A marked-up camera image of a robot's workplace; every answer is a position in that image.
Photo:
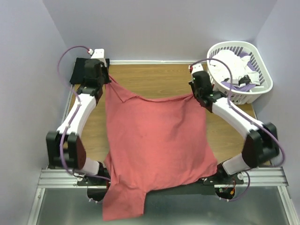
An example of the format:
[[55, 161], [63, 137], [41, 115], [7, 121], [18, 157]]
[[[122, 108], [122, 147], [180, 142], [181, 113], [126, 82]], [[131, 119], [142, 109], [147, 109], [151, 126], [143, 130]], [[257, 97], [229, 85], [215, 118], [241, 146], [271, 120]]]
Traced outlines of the red t shirt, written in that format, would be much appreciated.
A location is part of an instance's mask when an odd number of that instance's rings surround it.
[[105, 87], [111, 184], [103, 220], [139, 217], [146, 194], [216, 173], [206, 135], [206, 112], [193, 94], [146, 99], [112, 80]]

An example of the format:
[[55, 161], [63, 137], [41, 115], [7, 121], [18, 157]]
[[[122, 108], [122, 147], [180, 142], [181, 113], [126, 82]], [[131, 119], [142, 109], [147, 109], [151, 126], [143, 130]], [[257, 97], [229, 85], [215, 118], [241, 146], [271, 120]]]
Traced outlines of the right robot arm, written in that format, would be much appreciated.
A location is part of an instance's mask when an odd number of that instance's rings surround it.
[[213, 90], [207, 72], [192, 72], [189, 82], [197, 102], [230, 124], [244, 139], [240, 154], [217, 165], [214, 178], [225, 184], [237, 173], [256, 168], [277, 157], [280, 147], [274, 124], [264, 124], [231, 103], [220, 91]]

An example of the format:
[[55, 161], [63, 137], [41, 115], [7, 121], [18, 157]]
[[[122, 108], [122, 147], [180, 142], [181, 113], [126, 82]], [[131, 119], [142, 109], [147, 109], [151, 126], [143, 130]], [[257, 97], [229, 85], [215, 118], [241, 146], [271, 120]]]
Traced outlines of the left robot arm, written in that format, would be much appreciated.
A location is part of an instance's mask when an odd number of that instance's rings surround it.
[[110, 83], [108, 60], [88, 59], [83, 67], [83, 81], [75, 91], [75, 102], [56, 131], [46, 135], [49, 164], [61, 167], [78, 178], [88, 178], [93, 185], [110, 182], [103, 164], [91, 160], [81, 141], [83, 128], [103, 95], [103, 86]]

